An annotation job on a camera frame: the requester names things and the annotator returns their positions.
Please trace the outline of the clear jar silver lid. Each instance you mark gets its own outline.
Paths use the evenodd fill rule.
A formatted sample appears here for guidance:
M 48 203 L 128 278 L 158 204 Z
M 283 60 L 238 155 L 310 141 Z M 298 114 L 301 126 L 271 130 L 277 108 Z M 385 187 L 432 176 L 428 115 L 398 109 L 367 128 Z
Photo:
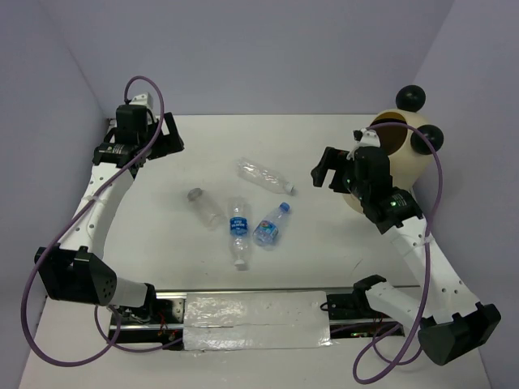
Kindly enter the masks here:
M 206 190 L 199 187 L 190 190 L 187 200 L 193 212 L 207 229 L 214 230 L 220 225 L 223 211 Z

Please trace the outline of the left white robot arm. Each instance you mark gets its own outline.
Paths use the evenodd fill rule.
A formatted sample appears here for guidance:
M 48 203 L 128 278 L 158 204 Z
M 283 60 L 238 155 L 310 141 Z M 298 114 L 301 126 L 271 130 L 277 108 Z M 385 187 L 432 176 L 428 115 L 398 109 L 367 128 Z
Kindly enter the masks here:
M 89 209 L 45 257 L 39 269 L 48 296 L 95 306 L 116 306 L 141 323 L 159 311 L 152 284 L 125 280 L 103 260 L 105 241 L 119 204 L 147 160 L 182 151 L 174 116 L 152 118 L 146 105 L 116 110 L 116 121 L 94 150 L 90 181 L 79 209 Z

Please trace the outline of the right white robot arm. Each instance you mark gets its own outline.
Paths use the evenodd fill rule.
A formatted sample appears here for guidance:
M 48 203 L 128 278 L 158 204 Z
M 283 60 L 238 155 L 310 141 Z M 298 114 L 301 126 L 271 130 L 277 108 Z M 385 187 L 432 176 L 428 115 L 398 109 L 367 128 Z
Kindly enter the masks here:
M 321 187 L 328 171 L 330 189 L 359 200 L 366 218 L 402 256 L 423 292 L 424 303 L 414 301 L 382 276 L 369 276 L 354 285 L 354 311 L 370 317 L 376 311 L 405 327 L 418 325 L 418 342 L 437 365 L 446 365 L 484 345 L 501 320 L 493 304 L 483 304 L 454 271 L 433 236 L 412 194 L 392 182 L 390 161 L 379 147 L 353 152 L 326 147 L 311 171 Z

